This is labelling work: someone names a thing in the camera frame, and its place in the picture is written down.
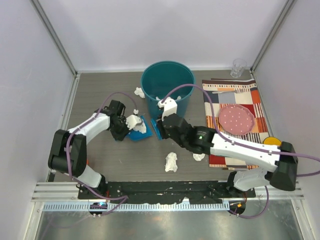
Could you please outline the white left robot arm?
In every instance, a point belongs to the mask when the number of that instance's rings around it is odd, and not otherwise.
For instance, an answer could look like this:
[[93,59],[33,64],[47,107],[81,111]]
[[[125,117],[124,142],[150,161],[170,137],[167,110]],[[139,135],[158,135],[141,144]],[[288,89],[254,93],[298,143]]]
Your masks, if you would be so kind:
[[94,114],[86,121],[69,130],[59,129],[55,132],[48,167],[62,174],[71,175],[89,187],[93,198],[102,199],[108,190],[106,178],[87,165],[87,144],[103,131],[110,131],[116,141],[123,141],[130,130],[126,125],[125,105],[112,100],[108,106]]

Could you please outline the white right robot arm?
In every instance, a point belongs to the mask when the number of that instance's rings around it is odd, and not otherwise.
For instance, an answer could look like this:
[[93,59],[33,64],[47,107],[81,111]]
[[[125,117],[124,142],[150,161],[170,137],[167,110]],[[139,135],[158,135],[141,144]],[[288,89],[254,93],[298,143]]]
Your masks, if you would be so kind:
[[256,187],[272,187],[292,192],[296,189],[298,158],[291,143],[280,146],[250,142],[218,134],[213,128],[192,126],[177,114],[156,120],[163,139],[172,139],[194,154],[214,155],[242,160],[257,167],[229,174],[226,193],[233,198]]

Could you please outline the blue plastic dustpan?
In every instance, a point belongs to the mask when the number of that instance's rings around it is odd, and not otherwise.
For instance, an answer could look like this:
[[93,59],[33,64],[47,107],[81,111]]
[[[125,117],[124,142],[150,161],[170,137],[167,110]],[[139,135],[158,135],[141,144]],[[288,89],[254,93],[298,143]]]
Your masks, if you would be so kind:
[[141,134],[141,133],[139,133],[137,131],[129,130],[129,133],[128,133],[128,135],[126,137],[129,137],[132,141],[140,141],[140,140],[146,139],[148,137],[151,137],[153,135],[149,125],[146,123],[145,118],[143,116],[140,116],[140,117],[142,118],[142,120],[145,123],[147,132],[145,134]]

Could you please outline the blue hand brush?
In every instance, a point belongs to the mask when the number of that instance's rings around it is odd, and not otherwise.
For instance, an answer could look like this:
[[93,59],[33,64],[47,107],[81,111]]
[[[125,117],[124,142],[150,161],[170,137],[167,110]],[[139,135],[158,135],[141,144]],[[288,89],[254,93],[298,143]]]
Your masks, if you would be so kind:
[[163,138],[161,136],[159,128],[157,127],[157,122],[153,118],[151,118],[150,122],[151,122],[151,125],[152,125],[152,127],[154,129],[154,132],[155,132],[158,140],[162,140]]

